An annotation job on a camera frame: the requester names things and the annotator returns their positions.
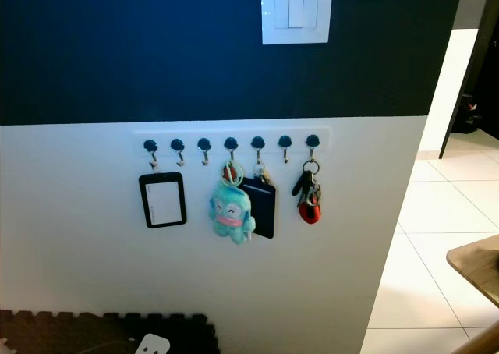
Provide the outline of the black badge card holder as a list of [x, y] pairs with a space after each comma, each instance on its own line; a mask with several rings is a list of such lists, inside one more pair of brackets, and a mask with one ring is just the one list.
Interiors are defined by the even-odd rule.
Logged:
[[151, 173], [138, 180], [147, 227], [184, 225], [188, 221], [181, 172]]

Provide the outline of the black and red key bunch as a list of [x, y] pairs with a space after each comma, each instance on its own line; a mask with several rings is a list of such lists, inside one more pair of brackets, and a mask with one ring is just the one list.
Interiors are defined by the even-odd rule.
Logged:
[[297, 196], [297, 209], [303, 221], [309, 225], [315, 225], [320, 221], [321, 216], [321, 186], [315, 179], [315, 172], [306, 167], [308, 164], [315, 164], [315, 162], [307, 161], [303, 165], [303, 173], [297, 179], [296, 185], [292, 187], [292, 195]]

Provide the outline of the dark foam puzzle mat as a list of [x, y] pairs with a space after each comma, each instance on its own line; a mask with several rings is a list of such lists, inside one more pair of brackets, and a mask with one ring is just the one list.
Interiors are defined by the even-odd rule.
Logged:
[[159, 354], [221, 354], [204, 314], [0, 312], [0, 337], [15, 354], [154, 354], [147, 334], [170, 342]]

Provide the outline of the teal plush toy keychain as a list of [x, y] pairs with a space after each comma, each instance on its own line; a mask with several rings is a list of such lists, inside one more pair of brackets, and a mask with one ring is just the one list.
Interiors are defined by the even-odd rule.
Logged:
[[220, 184], [215, 187], [210, 199], [209, 215], [214, 223], [214, 233], [228, 237], [235, 244], [250, 239], [256, 229], [252, 216], [252, 200], [239, 184], [245, 179], [245, 169], [229, 159], [222, 165]]

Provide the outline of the blue-capped metal wall hook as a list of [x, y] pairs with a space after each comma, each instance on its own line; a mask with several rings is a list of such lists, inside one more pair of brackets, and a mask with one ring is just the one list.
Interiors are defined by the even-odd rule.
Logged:
[[233, 164], [236, 163], [235, 151], [238, 150], [239, 144], [235, 137], [228, 137], [224, 142], [225, 150], [229, 153], [229, 161]]
[[284, 136], [279, 137], [278, 146], [282, 150], [282, 157], [284, 158], [284, 163], [289, 163], [288, 151], [289, 148], [292, 147], [292, 138], [288, 136], [288, 134], [284, 134]]
[[256, 165], [263, 166], [263, 158], [261, 157], [261, 151], [265, 148], [264, 138], [261, 136], [255, 136], [252, 139], [252, 148], [254, 150], [254, 154], [256, 155]]
[[199, 139], [197, 141], [197, 147], [199, 147], [199, 150], [202, 151], [203, 155], [203, 160], [202, 160], [202, 165], [209, 165], [210, 164], [210, 158], [209, 158], [209, 151], [211, 150], [211, 142], [208, 139]]
[[320, 146], [320, 137], [316, 134], [310, 134], [304, 143], [309, 148], [309, 162], [315, 162], [314, 151]]
[[161, 170], [159, 168], [159, 161], [157, 160], [156, 151], [159, 150], [156, 141], [154, 140], [145, 140], [143, 142], [143, 148], [150, 155], [150, 168], [152, 168], [153, 173], [160, 173]]
[[177, 165], [184, 166], [186, 163], [184, 155], [182, 155], [182, 152], [185, 150], [184, 141], [180, 139], [174, 139], [170, 143], [170, 148], [172, 151], [175, 152], [175, 154], [177, 154], [178, 157]]

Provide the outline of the white light switch plate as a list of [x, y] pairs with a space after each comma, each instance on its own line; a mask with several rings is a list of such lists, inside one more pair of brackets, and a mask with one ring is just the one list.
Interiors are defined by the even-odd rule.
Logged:
[[261, 44], [327, 43], [332, 0], [261, 0]]

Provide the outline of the wooden table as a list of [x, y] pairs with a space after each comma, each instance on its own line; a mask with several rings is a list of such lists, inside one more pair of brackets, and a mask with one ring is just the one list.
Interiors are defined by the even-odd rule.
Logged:
[[[499, 234], [449, 250], [447, 262], [499, 308]], [[452, 354], [499, 354], [499, 320]]]

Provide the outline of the black red shoe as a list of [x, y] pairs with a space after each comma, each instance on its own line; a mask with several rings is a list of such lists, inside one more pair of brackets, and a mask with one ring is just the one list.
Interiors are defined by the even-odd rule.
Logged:
[[478, 104], [471, 94], [460, 94], [450, 133], [468, 134], [478, 130], [482, 116], [477, 111]]

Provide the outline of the black door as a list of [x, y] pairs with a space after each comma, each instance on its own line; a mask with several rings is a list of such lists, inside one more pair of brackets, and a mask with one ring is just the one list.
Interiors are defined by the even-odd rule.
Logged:
[[460, 0], [455, 26], [469, 27], [473, 18], [479, 22], [477, 34], [436, 155], [438, 159], [445, 157], [460, 94], [474, 95], [482, 116], [478, 130], [499, 140], [499, 0]]

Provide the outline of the white wall hook rail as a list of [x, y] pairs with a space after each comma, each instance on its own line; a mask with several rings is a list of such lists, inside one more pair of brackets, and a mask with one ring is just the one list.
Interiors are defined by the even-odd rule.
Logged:
[[182, 155], [186, 159], [195, 159], [199, 164], [203, 159], [203, 152], [199, 143], [202, 139], [209, 140], [211, 149], [209, 158], [211, 161], [227, 158], [229, 156], [225, 141], [227, 139], [236, 140], [235, 158], [238, 161], [254, 161], [256, 151], [252, 147], [252, 140], [260, 137], [264, 141], [261, 148], [261, 158], [265, 164], [272, 161], [282, 161], [284, 159], [284, 148], [279, 147], [279, 140], [283, 136], [288, 136], [292, 140], [292, 145], [288, 147], [288, 157], [290, 161], [304, 161], [309, 154], [307, 139], [316, 136], [320, 144], [315, 147], [315, 154], [326, 154], [336, 144], [335, 134], [329, 126], [306, 126], [306, 127], [221, 127], [220, 129], [155, 129], [138, 130], [132, 132], [129, 146], [133, 148], [135, 154], [146, 157], [145, 141], [153, 140], [159, 150], [157, 155], [176, 159], [177, 154], [172, 150], [171, 142], [181, 140], [185, 145]]

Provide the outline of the dark blue card wallet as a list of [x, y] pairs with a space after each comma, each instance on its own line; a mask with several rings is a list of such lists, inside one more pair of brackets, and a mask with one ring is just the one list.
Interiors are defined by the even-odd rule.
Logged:
[[254, 233], [274, 238], [275, 218], [277, 217], [277, 187], [271, 183], [267, 170], [259, 168], [253, 177], [246, 177], [239, 188], [247, 194], [252, 204], [252, 216], [256, 219]]

